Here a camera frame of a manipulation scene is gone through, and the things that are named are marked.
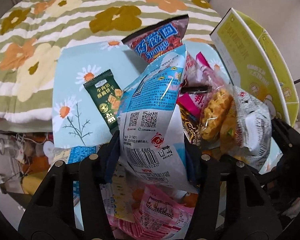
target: snack package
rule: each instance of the snack package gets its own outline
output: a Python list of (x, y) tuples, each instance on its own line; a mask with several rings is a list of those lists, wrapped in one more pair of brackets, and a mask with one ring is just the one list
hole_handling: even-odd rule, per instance
[(130, 34), (122, 43), (151, 63), (160, 55), (182, 45), (188, 23), (188, 15), (166, 19)]
[(199, 119), (202, 108), (207, 106), (218, 88), (224, 86), (224, 81), (209, 67), (202, 53), (199, 52), (197, 54), (196, 61), (190, 60), (189, 62), (191, 62), (191, 64), (186, 65), (185, 71), (186, 85), (210, 85), (212, 87), (211, 93), (185, 93), (178, 98), (178, 103)]
[(117, 112), (122, 91), (114, 80), (111, 70), (107, 70), (84, 84), (93, 102), (109, 127), (111, 134), (118, 129)]
[(194, 144), (199, 130), (199, 121), (190, 114), (182, 105), (179, 105), (183, 130), (189, 142)]
[(186, 46), (167, 52), (123, 90), (120, 161), (148, 183), (196, 192), (187, 181), (184, 133), (176, 105)]
[[(133, 212), (135, 223), (119, 219), (110, 222), (135, 239), (172, 238), (192, 218), (194, 208), (178, 204), (154, 185), (147, 185), (144, 192), (140, 190), (137, 195), (142, 198), (140, 207)], [(184, 236), (185, 233), (178, 235), (178, 239)]]
[(271, 142), (268, 107), (243, 89), (234, 86), (234, 101), (220, 131), (220, 150), (260, 170)]
[[(77, 146), (70, 149), (61, 149), (56, 153), (53, 163), (58, 160), (63, 160), (66, 164), (76, 163), (82, 161), (90, 154), (97, 153), (100, 149), (100, 145), (94, 147)], [(108, 217), (114, 217), (117, 219), (134, 222), (131, 205), (133, 199), (131, 199), (132, 191), (127, 186), (126, 171), (122, 165), (117, 164), (112, 183), (100, 184), (101, 195)], [(74, 202), (79, 202), (79, 182), (74, 181)]]
[(232, 101), (231, 94), (225, 89), (218, 89), (208, 105), (202, 108), (200, 117), (200, 133), (204, 140), (214, 140), (221, 130)]
[(204, 55), (202, 54), (202, 52), (199, 52), (196, 56), (195, 56), (195, 61), (197, 64), (202, 65), (202, 66), (207, 66), (209, 68), (211, 68), (211, 66), (209, 65), (207, 59), (204, 57)]

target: dark green snack package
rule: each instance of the dark green snack package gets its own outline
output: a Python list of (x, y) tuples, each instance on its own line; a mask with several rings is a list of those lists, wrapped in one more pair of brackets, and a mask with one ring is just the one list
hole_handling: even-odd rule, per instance
[(110, 69), (84, 84), (111, 134), (118, 130), (117, 113), (122, 91)]

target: cardboard box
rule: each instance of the cardboard box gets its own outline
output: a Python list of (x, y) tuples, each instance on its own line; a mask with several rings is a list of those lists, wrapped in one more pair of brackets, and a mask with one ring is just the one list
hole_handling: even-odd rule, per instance
[(293, 126), (299, 109), (297, 91), (268, 32), (231, 8), (210, 36), (233, 84), (263, 101), (272, 117)]

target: floral blanket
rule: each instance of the floral blanket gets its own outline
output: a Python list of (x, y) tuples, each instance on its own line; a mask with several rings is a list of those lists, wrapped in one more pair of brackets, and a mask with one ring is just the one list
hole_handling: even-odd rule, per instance
[(23, 0), (0, 19), (0, 118), (52, 118), (63, 48), (100, 41), (118, 46), (131, 32), (181, 14), (190, 17), (184, 40), (211, 43), (221, 18), (206, 0)]

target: white snack bag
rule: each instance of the white snack bag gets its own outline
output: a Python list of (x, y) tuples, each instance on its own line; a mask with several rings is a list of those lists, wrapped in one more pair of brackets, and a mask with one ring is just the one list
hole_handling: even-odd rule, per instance
[(123, 90), (119, 161), (147, 183), (197, 193), (187, 181), (183, 126), (176, 105), (185, 62), (183, 45), (158, 57)]

